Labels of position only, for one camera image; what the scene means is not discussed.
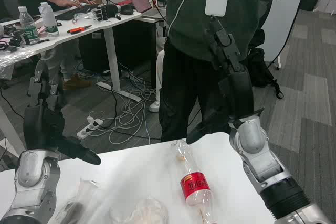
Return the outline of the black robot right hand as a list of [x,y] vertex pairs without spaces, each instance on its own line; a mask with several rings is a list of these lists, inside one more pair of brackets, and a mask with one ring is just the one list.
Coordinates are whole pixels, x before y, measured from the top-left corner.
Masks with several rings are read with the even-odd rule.
[[188,144],[198,141],[214,130],[226,113],[232,130],[239,134],[244,149],[254,152],[263,148],[258,113],[254,109],[252,83],[247,68],[241,63],[241,53],[232,34],[228,33],[220,20],[212,15],[204,30],[207,43],[213,53],[212,65],[219,72],[219,90],[227,104],[227,110],[217,110],[198,124],[187,137]]

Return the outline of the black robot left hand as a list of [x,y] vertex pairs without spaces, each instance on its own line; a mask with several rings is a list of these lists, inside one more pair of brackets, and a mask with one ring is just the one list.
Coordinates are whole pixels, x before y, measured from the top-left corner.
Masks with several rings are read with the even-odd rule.
[[55,151],[92,165],[101,164],[100,157],[82,146],[79,139],[63,136],[66,121],[61,111],[65,104],[61,76],[57,73],[50,77],[43,60],[37,62],[27,94],[29,104],[24,112],[23,124],[27,149]]

